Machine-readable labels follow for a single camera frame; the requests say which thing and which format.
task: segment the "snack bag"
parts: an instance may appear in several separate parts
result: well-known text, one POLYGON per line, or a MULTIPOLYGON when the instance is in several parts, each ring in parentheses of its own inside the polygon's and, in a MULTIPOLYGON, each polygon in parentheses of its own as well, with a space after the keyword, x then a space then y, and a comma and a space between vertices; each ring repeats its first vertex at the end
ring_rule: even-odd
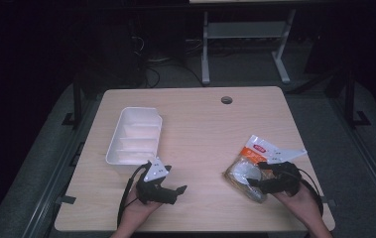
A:
POLYGON ((256 165, 259 162, 278 164, 288 162, 293 158, 306 154, 305 149, 279 149, 271 143, 252 135, 241 150, 234 163, 225 171, 224 177, 236 188, 240 189, 250 199, 262 203, 267 195, 258 187, 249 185, 247 179, 264 180, 273 177, 272 171, 260 170, 256 165))

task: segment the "table top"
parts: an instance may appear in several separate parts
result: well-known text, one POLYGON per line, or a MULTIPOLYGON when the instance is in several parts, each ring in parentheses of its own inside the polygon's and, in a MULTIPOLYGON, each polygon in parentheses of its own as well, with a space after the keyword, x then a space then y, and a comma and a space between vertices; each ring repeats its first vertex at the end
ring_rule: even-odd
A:
MULTIPOLYGON (((278 87, 121 89, 101 101, 56 220, 60 231, 115 230, 119 203, 129 176, 105 161, 121 111, 155 107, 163 118, 158 156, 171 165, 163 187, 187 185, 175 205, 165 204, 139 231, 295 231, 306 230, 277 199, 260 204, 236 190, 222 173, 257 135, 283 149, 301 149, 302 138, 278 87), (229 96, 233 102, 223 104, 229 96)), ((294 163, 318 186, 308 156, 294 163)), ((324 205, 323 220, 334 220, 324 205)))

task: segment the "hole in table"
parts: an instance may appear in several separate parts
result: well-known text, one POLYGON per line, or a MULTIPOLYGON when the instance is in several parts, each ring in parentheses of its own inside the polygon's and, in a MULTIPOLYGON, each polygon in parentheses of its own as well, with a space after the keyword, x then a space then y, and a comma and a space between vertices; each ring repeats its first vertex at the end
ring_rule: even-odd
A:
POLYGON ((233 102, 233 98, 229 96, 223 96, 221 97, 221 102, 224 104, 231 104, 233 102))

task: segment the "black tape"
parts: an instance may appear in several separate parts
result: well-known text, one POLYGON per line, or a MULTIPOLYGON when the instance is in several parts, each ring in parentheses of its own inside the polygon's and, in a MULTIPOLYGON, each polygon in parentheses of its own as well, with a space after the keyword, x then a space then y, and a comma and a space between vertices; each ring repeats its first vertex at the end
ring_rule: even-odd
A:
POLYGON ((75 201, 76 201, 76 197, 65 195, 62 197, 58 197, 56 204, 62 204, 62 203, 74 204, 75 201))

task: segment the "person's right hand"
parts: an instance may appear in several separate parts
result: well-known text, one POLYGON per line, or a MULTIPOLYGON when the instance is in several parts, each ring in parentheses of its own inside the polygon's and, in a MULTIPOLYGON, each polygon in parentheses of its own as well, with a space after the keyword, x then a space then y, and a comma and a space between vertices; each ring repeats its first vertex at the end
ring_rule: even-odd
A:
POLYGON ((273 195, 305 224, 311 237, 332 237, 321 218, 320 211, 312 193, 301 182, 299 192, 294 196, 287 196, 284 192, 273 193, 273 195))
POLYGON ((130 237, 162 203, 155 201, 149 201, 147 204, 142 203, 137 198, 136 185, 134 185, 128 194, 126 205, 119 227, 111 238, 130 237))

